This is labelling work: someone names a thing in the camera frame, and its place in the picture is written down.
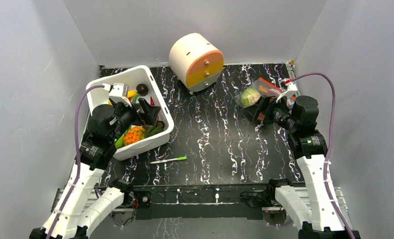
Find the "green toy cabbage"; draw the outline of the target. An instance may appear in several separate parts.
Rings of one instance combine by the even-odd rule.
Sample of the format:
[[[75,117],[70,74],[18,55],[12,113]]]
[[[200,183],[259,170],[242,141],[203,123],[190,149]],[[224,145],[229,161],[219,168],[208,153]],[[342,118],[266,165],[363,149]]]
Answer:
[[[261,94],[258,92],[258,90],[247,88],[240,94],[239,103],[243,108],[251,107],[258,102],[260,97]]]

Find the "orange toy ginger root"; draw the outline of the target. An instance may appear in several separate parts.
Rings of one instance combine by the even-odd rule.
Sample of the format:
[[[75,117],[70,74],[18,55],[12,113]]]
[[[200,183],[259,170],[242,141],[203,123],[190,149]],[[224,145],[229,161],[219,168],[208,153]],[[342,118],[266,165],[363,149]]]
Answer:
[[[269,90],[270,90],[269,87],[265,87],[265,86],[262,86],[262,85],[259,86],[259,92],[261,92],[263,94],[268,94]]]

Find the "clear zip top bag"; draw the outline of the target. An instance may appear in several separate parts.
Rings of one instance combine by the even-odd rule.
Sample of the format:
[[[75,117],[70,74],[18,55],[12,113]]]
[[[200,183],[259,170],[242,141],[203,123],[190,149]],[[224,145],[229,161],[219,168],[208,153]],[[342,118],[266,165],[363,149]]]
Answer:
[[[273,100],[276,101],[276,98],[277,98],[283,91],[286,90],[286,86],[284,85],[284,82],[285,82],[286,80],[288,80],[288,79],[285,79],[284,81],[281,81],[281,83],[280,83],[281,87],[277,87],[276,85],[274,85],[274,84],[268,82],[267,80],[265,80],[265,79],[263,79],[263,78],[259,78],[259,79],[255,80],[255,81],[254,81],[249,87],[247,87],[247,88],[253,88],[253,89],[258,90],[258,92],[259,92],[259,86],[260,86],[260,85],[265,86],[265,87],[269,87],[270,90],[269,90],[269,93],[268,93],[268,94],[263,94],[263,93],[261,93],[261,92],[259,92],[259,93],[261,94],[261,96],[273,97]],[[240,105],[240,103],[239,103],[240,94],[241,94],[241,93],[239,93],[238,95],[236,95],[236,96],[234,97],[235,103],[236,103],[239,107],[241,107],[241,105]],[[292,106],[292,105],[294,104],[294,101],[296,100],[296,96],[295,96],[295,95],[294,95],[292,98],[290,98],[290,99],[287,99],[287,98],[286,98],[286,104],[287,104],[288,106]]]

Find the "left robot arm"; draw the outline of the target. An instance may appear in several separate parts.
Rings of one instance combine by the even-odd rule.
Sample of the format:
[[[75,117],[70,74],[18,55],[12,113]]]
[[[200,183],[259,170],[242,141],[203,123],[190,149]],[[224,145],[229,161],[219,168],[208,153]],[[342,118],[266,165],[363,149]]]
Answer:
[[[33,229],[31,239],[88,239],[101,221],[117,207],[134,202],[130,186],[118,179],[85,207],[95,184],[116,152],[116,141],[130,126],[155,123],[161,110],[140,99],[137,104],[112,102],[95,107],[82,141],[76,141],[76,160],[61,199],[43,226]]]

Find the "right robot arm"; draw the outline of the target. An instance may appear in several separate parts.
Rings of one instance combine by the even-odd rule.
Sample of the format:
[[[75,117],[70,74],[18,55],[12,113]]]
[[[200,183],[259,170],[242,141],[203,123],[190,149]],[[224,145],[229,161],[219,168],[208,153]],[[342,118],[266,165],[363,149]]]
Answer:
[[[328,147],[316,129],[318,102],[309,96],[296,97],[292,107],[286,98],[261,96],[255,105],[240,112],[250,122],[275,123],[287,131],[288,145],[303,174],[309,204],[297,194],[288,179],[271,179],[260,198],[282,206],[298,228],[300,239],[359,239],[343,216],[328,177]]]

